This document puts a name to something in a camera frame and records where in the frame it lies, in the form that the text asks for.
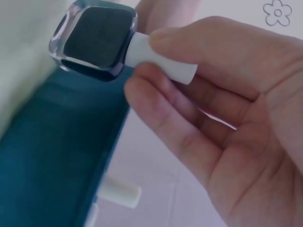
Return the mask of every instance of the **white surface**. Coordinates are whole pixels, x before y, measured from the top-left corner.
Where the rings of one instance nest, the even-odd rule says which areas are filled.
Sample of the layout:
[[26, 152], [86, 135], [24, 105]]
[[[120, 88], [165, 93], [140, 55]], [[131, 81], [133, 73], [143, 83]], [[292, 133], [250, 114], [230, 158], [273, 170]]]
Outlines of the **white surface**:
[[105, 175], [97, 196], [128, 208], [136, 208], [141, 197], [141, 187]]
[[127, 49], [125, 65], [136, 68], [143, 62], [158, 65], [169, 79], [188, 85], [194, 78], [198, 65], [170, 60], [157, 54], [149, 45], [149, 36], [136, 32]]
[[[135, 6], [139, 0], [121, 0]], [[73, 0], [4, 0], [0, 7], [0, 133], [13, 111], [54, 66], [47, 44]], [[303, 2], [292, 7], [287, 27], [266, 24], [263, 5], [271, 0], [203, 0], [196, 19], [225, 16], [303, 38]], [[96, 227], [223, 227], [207, 193], [158, 138], [130, 112], [109, 173], [142, 186], [136, 209], [99, 200]]]

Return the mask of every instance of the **skin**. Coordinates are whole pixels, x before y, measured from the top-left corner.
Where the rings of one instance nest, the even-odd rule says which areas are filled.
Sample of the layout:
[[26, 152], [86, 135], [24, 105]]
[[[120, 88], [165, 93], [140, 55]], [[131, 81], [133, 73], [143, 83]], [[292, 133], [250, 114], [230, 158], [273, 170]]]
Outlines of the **skin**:
[[125, 85], [127, 100], [205, 187], [226, 224], [302, 226], [303, 41], [209, 17], [153, 32], [150, 44], [198, 64], [196, 76], [184, 86], [142, 64]]

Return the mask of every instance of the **white watch strap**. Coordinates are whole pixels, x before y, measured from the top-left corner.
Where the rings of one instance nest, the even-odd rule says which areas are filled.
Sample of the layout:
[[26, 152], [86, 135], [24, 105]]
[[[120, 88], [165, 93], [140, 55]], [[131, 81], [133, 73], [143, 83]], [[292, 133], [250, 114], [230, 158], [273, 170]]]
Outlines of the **white watch strap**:
[[169, 79], [188, 85], [194, 78], [198, 65], [173, 61], [157, 54], [149, 45], [149, 36], [136, 32], [128, 46], [125, 65], [135, 68], [138, 64], [150, 62], [158, 65]]
[[141, 187], [105, 174], [98, 189], [97, 196], [134, 209], [139, 203], [141, 193]]

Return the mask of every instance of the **watch face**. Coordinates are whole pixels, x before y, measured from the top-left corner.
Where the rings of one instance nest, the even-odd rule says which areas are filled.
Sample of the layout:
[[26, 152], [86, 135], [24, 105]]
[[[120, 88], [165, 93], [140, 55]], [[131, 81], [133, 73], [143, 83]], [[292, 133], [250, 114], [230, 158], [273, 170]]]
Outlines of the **watch face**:
[[136, 30], [133, 8], [101, 0], [79, 0], [59, 23], [49, 49], [64, 70], [103, 81], [121, 72]]
[[121, 58], [132, 23], [129, 11], [88, 8], [67, 39], [63, 53], [101, 68], [112, 68]]

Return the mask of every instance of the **printed flower outline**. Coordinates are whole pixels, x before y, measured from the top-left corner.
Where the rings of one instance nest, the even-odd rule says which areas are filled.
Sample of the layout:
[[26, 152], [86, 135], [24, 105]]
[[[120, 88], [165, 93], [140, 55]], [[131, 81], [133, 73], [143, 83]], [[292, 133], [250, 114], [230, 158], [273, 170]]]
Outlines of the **printed flower outline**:
[[290, 25], [289, 16], [293, 10], [289, 5], [283, 5], [281, 0], [273, 0], [271, 4], [265, 4], [263, 10], [267, 14], [266, 23], [269, 26], [274, 26], [277, 23], [284, 27]]

